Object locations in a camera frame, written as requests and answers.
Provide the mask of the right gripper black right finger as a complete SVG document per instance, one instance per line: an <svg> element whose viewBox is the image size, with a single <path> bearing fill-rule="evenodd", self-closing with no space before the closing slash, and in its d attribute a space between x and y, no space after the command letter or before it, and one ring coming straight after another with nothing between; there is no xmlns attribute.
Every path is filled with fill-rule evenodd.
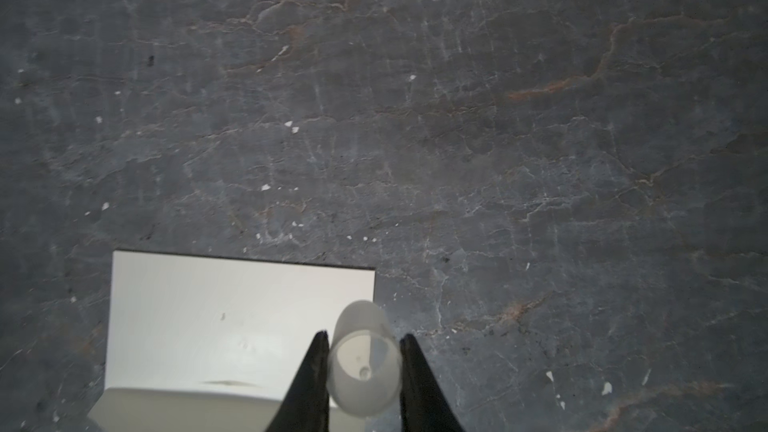
<svg viewBox="0 0 768 432"><path fill-rule="evenodd" d="M413 334L406 334L400 340L400 351L402 431L464 432Z"/></svg>

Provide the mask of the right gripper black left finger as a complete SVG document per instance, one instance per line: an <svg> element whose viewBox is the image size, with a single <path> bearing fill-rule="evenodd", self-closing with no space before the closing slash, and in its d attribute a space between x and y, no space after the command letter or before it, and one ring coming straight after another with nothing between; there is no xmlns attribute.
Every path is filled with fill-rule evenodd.
<svg viewBox="0 0 768 432"><path fill-rule="evenodd" d="M328 333L317 332L266 432L329 431L329 352Z"/></svg>

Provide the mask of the white glue stick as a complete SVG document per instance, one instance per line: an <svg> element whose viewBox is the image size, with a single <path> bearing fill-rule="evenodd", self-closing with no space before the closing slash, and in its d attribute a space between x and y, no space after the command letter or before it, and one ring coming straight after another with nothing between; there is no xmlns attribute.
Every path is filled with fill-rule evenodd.
<svg viewBox="0 0 768 432"><path fill-rule="evenodd" d="M340 314L328 359L327 388L345 413L383 412L401 389L402 355L385 311L359 300Z"/></svg>

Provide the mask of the cream paper envelope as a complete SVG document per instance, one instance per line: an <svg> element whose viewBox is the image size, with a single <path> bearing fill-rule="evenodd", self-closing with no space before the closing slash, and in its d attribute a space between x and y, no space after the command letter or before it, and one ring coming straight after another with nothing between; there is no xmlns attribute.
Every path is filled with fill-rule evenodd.
<svg viewBox="0 0 768 432"><path fill-rule="evenodd" d="M117 251L105 431L263 431L319 331L369 300L369 269Z"/></svg>

